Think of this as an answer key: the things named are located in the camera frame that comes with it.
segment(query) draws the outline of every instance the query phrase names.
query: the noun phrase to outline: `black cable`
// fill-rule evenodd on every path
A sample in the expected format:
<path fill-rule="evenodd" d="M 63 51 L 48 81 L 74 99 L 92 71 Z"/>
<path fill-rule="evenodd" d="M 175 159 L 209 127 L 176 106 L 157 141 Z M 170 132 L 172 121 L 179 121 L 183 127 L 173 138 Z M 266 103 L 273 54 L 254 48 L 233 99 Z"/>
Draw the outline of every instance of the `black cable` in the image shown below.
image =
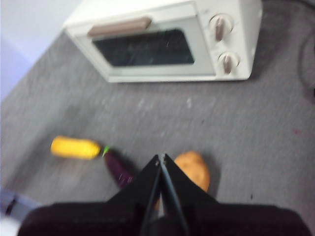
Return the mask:
<path fill-rule="evenodd" d="M 301 3 L 308 8 L 315 10 L 315 2 L 311 2 L 310 0 L 282 0 L 282 1 L 293 1 L 293 2 L 297 2 L 297 3 Z"/>

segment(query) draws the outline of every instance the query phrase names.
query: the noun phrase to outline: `white toaster oven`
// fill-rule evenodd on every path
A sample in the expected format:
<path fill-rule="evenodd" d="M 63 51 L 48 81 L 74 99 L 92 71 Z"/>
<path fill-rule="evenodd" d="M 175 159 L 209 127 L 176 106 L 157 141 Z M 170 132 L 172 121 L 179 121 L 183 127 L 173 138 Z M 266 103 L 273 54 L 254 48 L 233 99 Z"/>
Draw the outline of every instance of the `white toaster oven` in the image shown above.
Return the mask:
<path fill-rule="evenodd" d="M 261 0 L 84 0 L 65 31 L 110 82 L 246 80 Z"/>

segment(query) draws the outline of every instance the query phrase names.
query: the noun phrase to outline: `brown handle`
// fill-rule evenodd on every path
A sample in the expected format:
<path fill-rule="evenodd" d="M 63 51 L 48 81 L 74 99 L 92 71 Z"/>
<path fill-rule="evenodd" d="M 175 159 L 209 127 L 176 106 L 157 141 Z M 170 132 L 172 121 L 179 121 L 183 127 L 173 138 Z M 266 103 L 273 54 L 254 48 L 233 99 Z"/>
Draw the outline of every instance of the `brown handle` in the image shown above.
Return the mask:
<path fill-rule="evenodd" d="M 109 36 L 118 33 L 127 33 L 145 30 L 151 24 L 151 19 L 149 17 L 142 17 L 140 19 L 135 19 L 126 22 L 114 23 L 109 25 L 98 25 L 93 26 L 88 32 L 88 36 Z"/>

